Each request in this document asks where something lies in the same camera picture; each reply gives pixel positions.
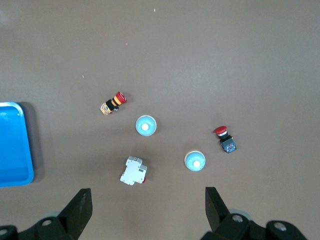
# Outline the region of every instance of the red cap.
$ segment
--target red cap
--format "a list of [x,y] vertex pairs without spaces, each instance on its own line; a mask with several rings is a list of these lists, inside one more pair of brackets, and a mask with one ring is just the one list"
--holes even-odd
[[122,104],[125,104],[127,102],[125,95],[123,95],[121,92],[118,91],[115,96]]
[[227,131],[227,126],[220,126],[214,130],[214,133],[223,134],[225,131]]

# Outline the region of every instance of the bolt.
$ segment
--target bolt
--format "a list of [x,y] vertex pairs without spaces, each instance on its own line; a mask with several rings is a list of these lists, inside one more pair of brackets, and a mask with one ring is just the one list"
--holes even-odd
[[8,232],[7,229],[1,229],[0,230],[0,236],[5,235]]
[[43,223],[42,223],[42,226],[48,226],[48,225],[50,225],[52,223],[52,221],[50,220],[50,219],[48,219],[48,220],[45,220]]
[[242,219],[241,216],[239,215],[233,215],[232,216],[233,221],[238,222],[238,223],[242,223],[244,220]]
[[287,228],[286,228],[286,226],[283,224],[283,223],[281,223],[281,222],[275,222],[274,224],[273,224],[273,226],[276,228],[276,229],[278,229],[278,230],[280,230],[280,231],[286,231],[287,230]]

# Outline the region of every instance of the blue plastic tray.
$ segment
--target blue plastic tray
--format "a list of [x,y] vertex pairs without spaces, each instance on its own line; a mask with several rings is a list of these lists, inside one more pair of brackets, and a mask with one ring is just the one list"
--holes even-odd
[[0,102],[0,187],[26,185],[33,178],[24,111],[15,102]]

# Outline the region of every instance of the gray floor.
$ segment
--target gray floor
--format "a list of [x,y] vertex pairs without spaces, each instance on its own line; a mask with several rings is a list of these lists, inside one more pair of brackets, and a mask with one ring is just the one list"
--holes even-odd
[[[259,225],[318,239],[319,69],[317,0],[2,0],[0,102],[24,106],[36,177],[0,189],[0,225],[24,230],[91,188],[81,240],[196,240],[215,186]],[[128,102],[102,115],[117,91]],[[135,130],[144,114],[150,137]],[[184,165],[192,149],[200,172]],[[145,184],[120,182],[129,155]]]

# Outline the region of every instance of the blue round object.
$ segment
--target blue round object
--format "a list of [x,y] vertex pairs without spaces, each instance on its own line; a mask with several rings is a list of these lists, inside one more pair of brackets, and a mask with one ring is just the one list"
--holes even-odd
[[206,158],[200,151],[190,151],[185,155],[184,163],[188,169],[197,172],[206,165]]
[[151,136],[157,129],[157,122],[152,116],[143,115],[136,121],[135,128],[142,136]]

